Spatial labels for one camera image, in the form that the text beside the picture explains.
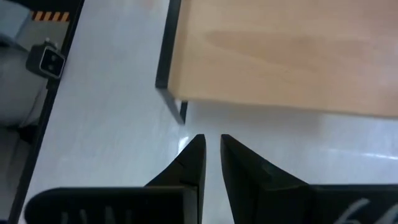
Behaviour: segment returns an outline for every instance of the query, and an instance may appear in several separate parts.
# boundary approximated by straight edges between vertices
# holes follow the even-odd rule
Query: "white floor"
[[[178,126],[154,88],[168,3],[85,1],[27,200],[54,187],[144,185],[198,133],[207,143],[203,223],[233,222],[223,133],[309,183],[398,182],[397,121],[190,102]]]
[[[69,22],[27,21],[18,36],[18,44],[30,50],[33,44],[41,44],[46,38],[62,46]]]

